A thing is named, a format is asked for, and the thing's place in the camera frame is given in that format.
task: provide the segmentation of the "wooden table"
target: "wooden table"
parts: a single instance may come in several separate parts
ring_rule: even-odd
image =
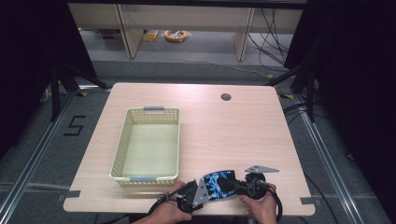
[[[221,99],[223,93],[232,99]],[[117,83],[114,85],[66,198],[69,212],[147,213],[154,199],[138,198],[109,178],[126,110],[161,105],[180,108],[178,179],[199,180],[221,170],[262,165],[280,170],[265,174],[277,186],[284,216],[311,216],[313,204],[276,91],[272,87],[194,84]],[[206,203],[195,215],[242,216],[246,206],[237,196]]]

